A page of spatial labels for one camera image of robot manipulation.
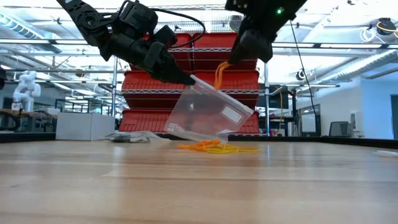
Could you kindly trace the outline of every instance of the stacked red bins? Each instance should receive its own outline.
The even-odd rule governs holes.
[[[153,133],[164,132],[164,126],[169,119],[173,109],[169,110],[125,110],[120,131],[152,131]],[[259,114],[255,112],[238,133],[258,134]]]
[[[228,61],[234,45],[236,33],[205,34],[193,43],[193,66],[195,70],[216,70],[218,65]],[[244,60],[228,70],[255,70],[257,60]]]
[[[215,70],[220,63],[229,59],[230,48],[233,46],[235,38],[236,34],[234,33],[205,34],[193,46],[184,46],[184,48],[192,48],[193,53],[172,53],[182,69],[193,73],[210,85],[214,85]],[[178,44],[183,44],[191,39],[189,34],[179,34]],[[229,67],[224,71],[221,86],[221,90],[229,91],[229,95],[252,109],[255,108],[259,97],[258,94],[252,94],[259,90],[259,74],[256,71],[256,63],[256,60],[247,60],[239,65]],[[123,112],[119,130],[165,132],[164,125],[185,86],[153,80],[149,74],[138,70],[126,72],[125,76],[122,87],[123,96],[131,110]],[[171,93],[162,93],[164,90],[170,90]],[[238,133],[259,134],[258,116],[258,113],[254,113]]]

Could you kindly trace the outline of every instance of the clear plastic box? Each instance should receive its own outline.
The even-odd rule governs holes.
[[[222,91],[191,75],[196,84],[187,86],[177,102],[165,131],[194,141],[220,139],[239,131],[253,110]]]

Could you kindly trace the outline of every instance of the desk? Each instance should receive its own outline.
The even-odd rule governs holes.
[[[180,143],[2,144],[1,223],[398,223],[398,159],[376,148],[232,142],[261,153],[216,155]]]

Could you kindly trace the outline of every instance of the plastic bag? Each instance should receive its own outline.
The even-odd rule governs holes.
[[[194,141],[228,142],[228,133],[239,131],[253,110],[196,76],[191,77],[196,84],[185,88],[165,131]]]
[[[161,138],[150,131],[137,131],[132,133],[114,133],[106,137],[112,142],[131,142],[131,143],[146,143],[171,141],[169,139]]]

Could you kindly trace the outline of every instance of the white robot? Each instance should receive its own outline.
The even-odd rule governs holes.
[[[39,84],[35,82],[36,72],[25,71],[23,75],[19,77],[19,83],[13,94],[13,110],[24,109],[26,112],[33,111],[34,97],[41,95],[42,89]]]

